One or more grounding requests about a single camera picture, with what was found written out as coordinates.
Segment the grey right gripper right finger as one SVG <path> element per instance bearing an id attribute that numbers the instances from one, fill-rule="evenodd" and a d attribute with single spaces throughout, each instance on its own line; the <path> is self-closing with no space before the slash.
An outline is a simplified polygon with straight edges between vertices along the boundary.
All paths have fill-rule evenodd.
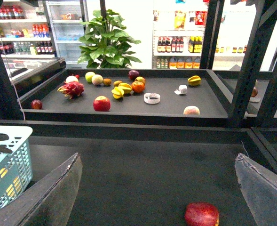
<path id="1" fill-rule="evenodd" d="M 235 171 L 242 195 L 259 226 L 277 226 L 277 174 L 239 153 Z"/>

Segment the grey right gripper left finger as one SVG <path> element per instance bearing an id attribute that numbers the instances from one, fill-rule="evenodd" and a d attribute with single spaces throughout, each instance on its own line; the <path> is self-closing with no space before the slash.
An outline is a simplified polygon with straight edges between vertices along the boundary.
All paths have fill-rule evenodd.
<path id="1" fill-rule="evenodd" d="M 9 205 L 0 209 L 0 226 L 65 226 L 75 203 L 82 161 L 75 153 Z"/>

